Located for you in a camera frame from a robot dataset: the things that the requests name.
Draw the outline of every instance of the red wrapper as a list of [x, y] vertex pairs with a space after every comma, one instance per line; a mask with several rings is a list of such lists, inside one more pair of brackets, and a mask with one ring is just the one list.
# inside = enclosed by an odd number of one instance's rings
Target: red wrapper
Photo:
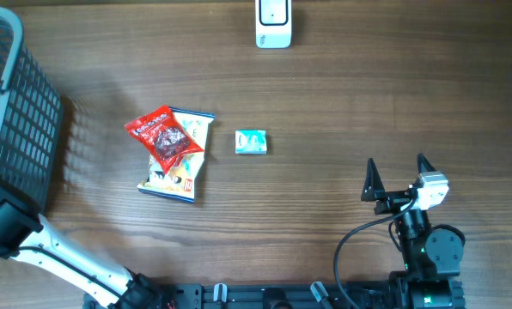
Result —
[[168, 106], [131, 121], [125, 129], [159, 161], [164, 173], [184, 155], [204, 151], [176, 121]]

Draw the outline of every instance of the gray plastic basket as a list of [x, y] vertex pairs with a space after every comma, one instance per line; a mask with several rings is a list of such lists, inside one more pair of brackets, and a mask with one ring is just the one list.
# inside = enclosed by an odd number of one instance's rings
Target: gray plastic basket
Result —
[[23, 43], [19, 18], [0, 8], [0, 179], [41, 209], [63, 114], [58, 92]]

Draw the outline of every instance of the wooden table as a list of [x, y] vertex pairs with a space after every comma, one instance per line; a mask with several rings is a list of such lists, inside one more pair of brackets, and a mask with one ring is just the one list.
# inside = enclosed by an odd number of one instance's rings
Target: wooden table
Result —
[[[467, 236], [469, 308], [512, 307], [512, 5], [296, 3], [293, 45], [255, 45], [252, 3], [26, 7], [26, 42], [67, 104], [46, 216], [161, 282], [331, 282], [374, 220], [366, 161], [401, 190], [424, 152], [449, 178], [430, 212]], [[138, 193], [148, 153], [123, 125], [169, 104], [214, 112], [194, 205]], [[268, 130], [268, 155], [234, 131]], [[343, 250], [345, 280], [402, 259], [387, 226]], [[0, 261], [0, 308], [78, 308], [82, 291]]]

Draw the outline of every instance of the snack bag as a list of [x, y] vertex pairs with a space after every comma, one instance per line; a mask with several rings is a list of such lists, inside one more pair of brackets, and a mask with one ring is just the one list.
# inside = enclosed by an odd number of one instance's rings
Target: snack bag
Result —
[[131, 121], [125, 128], [155, 157], [164, 173], [184, 155], [204, 151], [176, 121], [168, 106]]
[[[214, 115], [204, 112], [191, 112], [171, 107], [174, 117], [183, 129], [202, 149], [205, 149], [209, 124]], [[163, 172], [154, 156], [149, 157], [149, 177], [142, 181], [137, 188], [140, 192], [179, 199], [194, 203], [195, 178], [204, 162], [204, 152], [186, 154], [170, 168]]]

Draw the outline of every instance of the basket handle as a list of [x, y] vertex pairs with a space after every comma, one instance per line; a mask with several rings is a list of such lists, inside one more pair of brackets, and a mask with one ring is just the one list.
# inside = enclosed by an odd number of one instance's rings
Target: basket handle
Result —
[[14, 76], [15, 64], [19, 57], [21, 47], [23, 46], [23, 25], [17, 15], [9, 9], [0, 8], [0, 21], [9, 24], [14, 32], [12, 46], [9, 48], [8, 61], [4, 66], [2, 80], [0, 83], [0, 93], [4, 93], [10, 89], [12, 77]]

